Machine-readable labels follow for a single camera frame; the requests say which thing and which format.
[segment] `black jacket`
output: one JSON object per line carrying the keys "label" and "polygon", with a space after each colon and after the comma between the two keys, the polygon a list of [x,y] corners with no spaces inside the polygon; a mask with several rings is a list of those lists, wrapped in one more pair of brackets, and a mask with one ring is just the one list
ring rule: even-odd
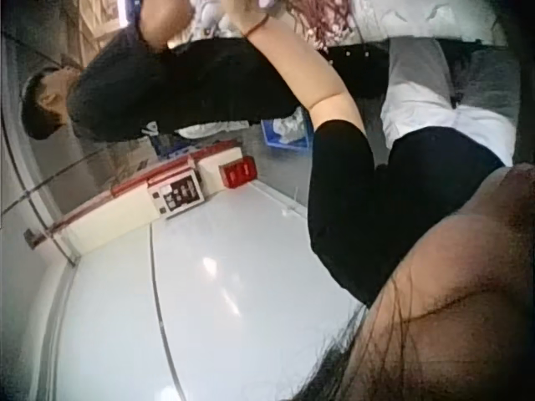
{"label": "black jacket", "polygon": [[[388,55],[360,45],[329,59],[354,97],[387,84]],[[273,119],[298,106],[273,66],[246,40],[214,38],[155,54],[135,24],[119,32],[81,74],[67,107],[78,136],[117,142],[195,124]]]}

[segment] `blue container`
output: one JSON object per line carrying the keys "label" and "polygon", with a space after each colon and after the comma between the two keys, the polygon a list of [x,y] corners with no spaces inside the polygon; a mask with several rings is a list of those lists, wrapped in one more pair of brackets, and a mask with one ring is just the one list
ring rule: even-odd
{"label": "blue container", "polygon": [[272,146],[274,148],[290,149],[297,151],[306,151],[308,149],[311,149],[314,134],[312,121],[310,120],[310,116],[308,115],[308,112],[305,109],[301,108],[301,111],[303,112],[304,128],[306,129],[306,135],[303,138],[301,138],[300,140],[295,140],[294,142],[290,142],[288,144],[282,144],[281,135],[277,134],[273,130],[273,120],[263,119],[261,124],[266,145]]}

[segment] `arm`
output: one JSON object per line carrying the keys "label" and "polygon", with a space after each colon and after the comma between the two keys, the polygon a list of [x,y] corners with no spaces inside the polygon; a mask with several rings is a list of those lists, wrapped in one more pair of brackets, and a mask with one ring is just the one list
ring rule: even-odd
{"label": "arm", "polygon": [[[251,9],[253,5],[249,0],[223,0],[222,3],[232,22],[243,33],[257,26],[264,17],[264,13]],[[287,24],[269,18],[248,39],[280,73],[308,110],[314,128],[331,119],[342,119],[364,132],[359,110],[342,79]]]}
{"label": "arm", "polygon": [[374,158],[350,123],[329,121],[314,136],[308,194],[310,245],[333,279],[371,305],[389,273],[383,272],[373,209]]}

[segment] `gray pants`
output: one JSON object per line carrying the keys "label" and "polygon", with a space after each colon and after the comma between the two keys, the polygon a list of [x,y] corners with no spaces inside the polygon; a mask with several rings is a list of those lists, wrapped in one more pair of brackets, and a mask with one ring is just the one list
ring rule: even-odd
{"label": "gray pants", "polygon": [[428,38],[390,40],[390,81],[381,112],[389,149],[404,135],[451,127],[512,165],[520,105],[520,68],[503,49],[476,51],[463,97],[451,106],[450,71],[440,44]]}

